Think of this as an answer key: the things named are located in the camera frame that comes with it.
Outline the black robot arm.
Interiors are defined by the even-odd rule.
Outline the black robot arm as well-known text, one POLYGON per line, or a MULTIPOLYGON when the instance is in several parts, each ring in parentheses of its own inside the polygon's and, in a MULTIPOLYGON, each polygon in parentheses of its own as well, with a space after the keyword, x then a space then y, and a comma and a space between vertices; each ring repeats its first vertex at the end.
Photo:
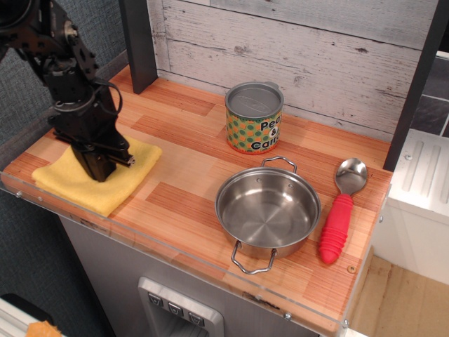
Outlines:
POLYGON ((48 123, 93 180, 104 182, 117 165, 135 163, 116 129, 123 105, 113 102, 115 85, 97 77, 95 54, 56 1, 1 2, 1 54, 10 49, 49 90, 56 113, 48 123))

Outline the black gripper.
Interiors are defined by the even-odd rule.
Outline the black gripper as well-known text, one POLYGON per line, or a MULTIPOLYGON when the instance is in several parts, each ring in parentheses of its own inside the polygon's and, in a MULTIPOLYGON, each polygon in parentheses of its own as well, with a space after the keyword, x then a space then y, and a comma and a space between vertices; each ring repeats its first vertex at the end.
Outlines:
POLYGON ((91 98, 79 103, 54 104, 56 113, 48 118, 57 138, 68 142, 77 161, 90 178, 105 182, 120 164, 131 167, 135 157, 128 141, 117 131, 116 122, 123 98, 115 105, 110 82, 95 82, 89 88, 91 98))

